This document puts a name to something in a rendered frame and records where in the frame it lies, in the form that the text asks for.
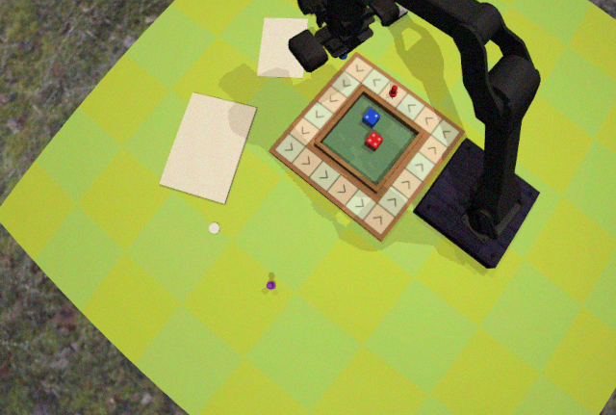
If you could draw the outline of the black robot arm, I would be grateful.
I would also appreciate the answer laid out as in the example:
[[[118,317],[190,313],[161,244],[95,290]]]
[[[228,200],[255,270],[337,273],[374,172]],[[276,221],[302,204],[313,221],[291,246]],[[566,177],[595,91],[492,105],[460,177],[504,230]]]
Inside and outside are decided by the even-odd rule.
[[[460,221],[482,243],[498,240],[524,207],[514,172],[523,117],[541,82],[539,70],[524,41],[488,2],[393,1],[452,37],[460,51],[463,84],[476,118],[485,124],[484,172],[470,188],[471,204]],[[488,71],[484,45],[489,40],[503,57]]]

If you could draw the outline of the blue die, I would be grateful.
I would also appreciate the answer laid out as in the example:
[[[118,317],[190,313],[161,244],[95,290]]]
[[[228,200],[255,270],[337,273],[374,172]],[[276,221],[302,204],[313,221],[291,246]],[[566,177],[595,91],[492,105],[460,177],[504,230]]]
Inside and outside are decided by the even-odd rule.
[[[369,128],[373,129],[373,127],[377,124],[380,119],[380,114],[375,112],[373,109],[369,109],[366,114],[362,118],[362,123],[367,125]]]

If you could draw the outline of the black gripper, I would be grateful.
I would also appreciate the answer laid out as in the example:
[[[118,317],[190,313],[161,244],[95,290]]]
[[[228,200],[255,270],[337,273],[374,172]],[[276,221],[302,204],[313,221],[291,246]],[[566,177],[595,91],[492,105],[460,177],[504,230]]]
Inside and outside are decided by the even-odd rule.
[[[369,25],[375,22],[374,15],[381,20],[382,26],[389,26],[398,20],[400,9],[393,0],[373,0],[369,7],[354,17],[334,14],[322,0],[327,9],[327,18],[315,35],[304,30],[289,39],[289,50],[306,72],[313,72],[328,61],[326,51],[333,57],[349,54],[373,35]],[[324,49],[325,47],[325,49]]]

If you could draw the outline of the red die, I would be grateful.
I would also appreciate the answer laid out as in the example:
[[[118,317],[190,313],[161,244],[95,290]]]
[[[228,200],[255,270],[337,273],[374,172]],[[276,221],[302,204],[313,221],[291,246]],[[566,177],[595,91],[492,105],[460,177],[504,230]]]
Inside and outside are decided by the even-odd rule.
[[[379,145],[382,143],[383,139],[372,132],[366,140],[365,145],[368,146],[372,151],[376,151]]]

